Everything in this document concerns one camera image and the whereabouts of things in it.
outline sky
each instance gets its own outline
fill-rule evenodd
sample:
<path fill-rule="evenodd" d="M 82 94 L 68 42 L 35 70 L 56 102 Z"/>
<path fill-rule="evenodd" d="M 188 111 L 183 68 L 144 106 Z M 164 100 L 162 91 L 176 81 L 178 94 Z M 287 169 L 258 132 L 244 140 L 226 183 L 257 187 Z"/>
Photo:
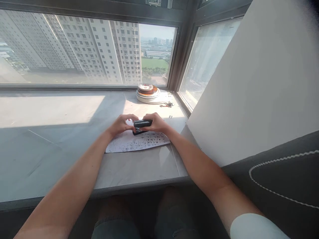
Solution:
<path fill-rule="evenodd" d="M 141 38 L 161 38 L 161 39 L 173 39 L 174 27 L 163 27 L 156 25 L 140 24 L 140 36 Z"/>

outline black device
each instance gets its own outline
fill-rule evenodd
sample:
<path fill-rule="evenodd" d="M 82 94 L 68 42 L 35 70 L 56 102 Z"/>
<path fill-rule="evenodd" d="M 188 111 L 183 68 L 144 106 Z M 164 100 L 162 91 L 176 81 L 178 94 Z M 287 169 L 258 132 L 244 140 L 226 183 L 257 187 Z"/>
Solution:
<path fill-rule="evenodd" d="M 152 122 L 153 121 L 151 119 L 134 121 L 133 126 L 136 129 L 136 133 L 134 133 L 133 131 L 133 134 L 138 135 L 138 134 L 148 132 L 148 131 L 140 131 L 140 128 L 151 126 Z"/>

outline window frame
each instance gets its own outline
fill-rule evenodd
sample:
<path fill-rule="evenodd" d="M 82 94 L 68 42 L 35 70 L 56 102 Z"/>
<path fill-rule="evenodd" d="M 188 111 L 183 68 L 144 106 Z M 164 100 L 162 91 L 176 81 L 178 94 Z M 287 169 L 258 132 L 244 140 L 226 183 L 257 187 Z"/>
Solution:
<path fill-rule="evenodd" d="M 183 57 L 179 61 L 180 67 L 178 69 L 174 69 L 175 71 L 178 71 L 177 73 L 175 72 L 176 81 L 173 82 L 173 86 L 169 87 L 175 93 L 177 99 L 181 103 L 188 116 L 191 115 L 193 110 L 188 105 L 188 102 L 184 100 L 184 97 L 180 94 L 179 90 L 181 88 L 184 74 L 187 69 L 188 60 L 193 49 L 193 43 L 199 28 L 206 25 L 243 18 L 252 0 L 238 0 L 236 2 L 233 0 L 215 0 L 208 2 L 204 6 L 200 5 L 201 2 L 202 1 L 200 0 L 198 4 L 200 7 L 192 16 L 191 23 L 189 24 L 189 29 L 186 36 L 187 40 L 185 43 L 186 50 L 184 51 Z"/>
<path fill-rule="evenodd" d="M 154 7 L 141 4 L 140 0 L 130 3 L 113 0 L 65 1 L 65 0 L 0 0 L 0 9 L 34 13 L 56 14 L 75 18 L 93 18 L 129 23 L 151 24 L 175 27 L 168 69 L 168 82 L 160 89 L 176 93 L 176 96 L 188 115 L 190 108 L 179 95 L 186 64 L 192 49 L 197 30 L 200 26 L 243 17 L 252 0 L 214 0 L 201 4 L 202 0 L 176 2 L 175 8 Z M 136 90 L 131 84 L 1 84 L 0 90 Z"/>
<path fill-rule="evenodd" d="M 154 7 L 150 5 L 118 2 L 112 0 L 92 0 L 90 2 L 75 0 L 42 1 L 37 0 L 7 0 L 0 1 L 0 9 L 24 11 L 33 13 L 56 14 L 65 17 L 83 17 L 98 20 L 122 21 L 129 23 L 151 24 L 165 27 L 175 27 L 175 46 L 179 44 L 180 36 L 185 31 L 189 5 L 197 0 L 189 0 L 181 4 L 182 9 Z M 171 62 L 175 61 L 177 47 L 173 46 Z M 167 85 L 160 89 L 170 90 L 168 83 L 174 81 L 173 69 L 169 64 Z M 0 83 L 0 90 L 136 90 L 132 84 L 52 84 L 52 83 Z"/>

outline leg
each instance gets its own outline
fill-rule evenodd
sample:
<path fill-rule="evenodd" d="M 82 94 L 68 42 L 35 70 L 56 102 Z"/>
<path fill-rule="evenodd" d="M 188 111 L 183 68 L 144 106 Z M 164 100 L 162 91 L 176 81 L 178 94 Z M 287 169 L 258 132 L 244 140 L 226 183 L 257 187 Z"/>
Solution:
<path fill-rule="evenodd" d="M 199 239 L 186 202 L 174 187 L 165 189 L 159 203 L 155 236 L 156 239 Z"/>
<path fill-rule="evenodd" d="M 95 224 L 92 239 L 140 239 L 127 204 L 120 196 L 113 196 L 103 204 Z"/>

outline white countertop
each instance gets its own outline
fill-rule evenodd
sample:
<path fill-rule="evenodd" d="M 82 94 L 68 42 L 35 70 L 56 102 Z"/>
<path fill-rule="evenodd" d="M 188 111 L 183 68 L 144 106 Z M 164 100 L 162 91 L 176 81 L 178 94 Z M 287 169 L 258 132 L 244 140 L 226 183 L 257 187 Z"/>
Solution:
<path fill-rule="evenodd" d="M 0 210 L 7 208 L 6 202 L 45 196 L 120 114 L 143 117 L 158 112 L 194 142 L 186 113 L 174 96 L 172 102 L 172 108 L 148 105 L 139 102 L 135 92 L 0 93 Z M 185 166 L 171 144 L 108 153 L 93 194 L 185 176 Z"/>

